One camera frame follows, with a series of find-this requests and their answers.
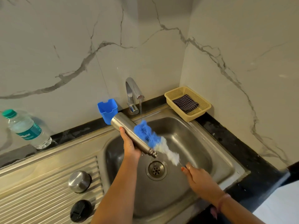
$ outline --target hand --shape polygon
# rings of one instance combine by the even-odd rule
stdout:
[[[187,163],[186,167],[181,170],[187,176],[191,189],[202,199],[218,206],[218,201],[225,192],[204,169],[197,169],[190,163]]]
[[[141,151],[134,147],[132,140],[128,137],[128,135],[125,133],[125,129],[123,127],[120,127],[120,133],[121,137],[123,139],[123,149],[125,150],[125,158],[133,158],[138,162]]]

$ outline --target checkered cloth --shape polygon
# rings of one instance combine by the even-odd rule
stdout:
[[[173,100],[173,103],[175,103],[185,113],[191,112],[198,107],[198,103],[192,100],[187,94]]]

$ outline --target bottle label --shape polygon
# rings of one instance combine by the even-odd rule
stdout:
[[[36,138],[37,136],[39,136],[41,132],[42,132],[42,129],[36,123],[34,123],[30,129],[28,129],[22,133],[17,133],[17,135],[19,135],[20,137],[22,137],[25,140],[32,140],[32,139]]]

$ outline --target sink drain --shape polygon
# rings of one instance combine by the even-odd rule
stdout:
[[[146,167],[146,173],[151,180],[160,181],[165,178],[167,174],[167,165],[165,162],[158,160],[152,161]]]

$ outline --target white bristles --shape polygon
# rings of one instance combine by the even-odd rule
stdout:
[[[167,158],[177,166],[180,163],[180,155],[171,151],[167,145],[167,141],[164,137],[161,137],[161,142],[154,147],[156,152],[160,152],[167,155]]]

